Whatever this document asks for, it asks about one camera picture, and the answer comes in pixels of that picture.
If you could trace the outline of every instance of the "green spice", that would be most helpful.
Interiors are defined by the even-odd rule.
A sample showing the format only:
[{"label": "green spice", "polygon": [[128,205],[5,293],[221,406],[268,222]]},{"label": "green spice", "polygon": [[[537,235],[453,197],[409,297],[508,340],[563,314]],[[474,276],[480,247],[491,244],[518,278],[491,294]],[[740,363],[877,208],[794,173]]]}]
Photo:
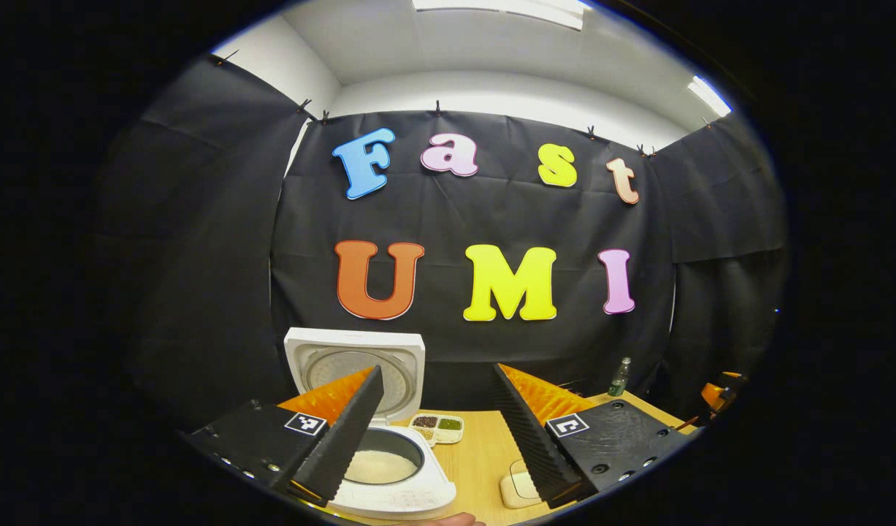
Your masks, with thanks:
[{"label": "green spice", "polygon": [[448,420],[441,419],[441,422],[438,422],[439,430],[460,430],[461,429],[461,420]]}]

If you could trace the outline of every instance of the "dark seeds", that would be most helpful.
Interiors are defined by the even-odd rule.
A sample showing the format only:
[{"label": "dark seeds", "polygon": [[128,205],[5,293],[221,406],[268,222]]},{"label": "dark seeds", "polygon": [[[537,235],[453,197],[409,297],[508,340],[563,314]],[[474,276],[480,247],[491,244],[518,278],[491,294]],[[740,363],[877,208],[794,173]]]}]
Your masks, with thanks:
[{"label": "dark seeds", "polygon": [[412,422],[412,425],[419,427],[434,427],[435,422],[438,422],[437,416],[419,416]]}]

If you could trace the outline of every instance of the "pink letter i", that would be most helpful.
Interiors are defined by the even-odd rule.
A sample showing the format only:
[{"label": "pink letter i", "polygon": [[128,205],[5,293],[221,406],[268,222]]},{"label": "pink letter i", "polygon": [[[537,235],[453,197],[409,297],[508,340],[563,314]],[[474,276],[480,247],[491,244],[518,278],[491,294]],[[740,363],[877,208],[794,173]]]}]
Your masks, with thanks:
[{"label": "pink letter i", "polygon": [[607,314],[628,313],[635,309],[635,302],[629,297],[629,280],[626,277],[626,261],[629,253],[625,250],[604,250],[597,259],[607,267]]}]

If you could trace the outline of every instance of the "rice cooker lid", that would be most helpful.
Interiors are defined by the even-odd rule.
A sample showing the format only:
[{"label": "rice cooker lid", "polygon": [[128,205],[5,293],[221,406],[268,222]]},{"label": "rice cooker lid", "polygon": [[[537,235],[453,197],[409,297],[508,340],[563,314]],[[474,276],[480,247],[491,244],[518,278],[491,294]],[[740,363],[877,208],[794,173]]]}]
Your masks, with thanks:
[{"label": "rice cooker lid", "polygon": [[418,413],[421,379],[424,378],[424,344],[420,335],[343,330],[316,334],[314,331],[319,329],[304,330],[307,333],[290,329],[286,338],[286,352],[291,354],[288,366],[299,392],[309,392],[378,365],[382,373],[383,397],[374,422],[396,422]]}]

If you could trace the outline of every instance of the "food tray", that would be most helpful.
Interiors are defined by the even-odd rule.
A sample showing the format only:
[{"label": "food tray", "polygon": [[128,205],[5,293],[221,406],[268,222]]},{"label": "food tray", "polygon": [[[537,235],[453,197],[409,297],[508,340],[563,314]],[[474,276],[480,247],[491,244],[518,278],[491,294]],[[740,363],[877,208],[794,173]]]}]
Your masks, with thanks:
[{"label": "food tray", "polygon": [[464,419],[460,416],[433,415],[433,413],[417,413],[412,416],[408,427],[417,430],[428,441],[429,446],[436,443],[460,442],[464,436]]}]

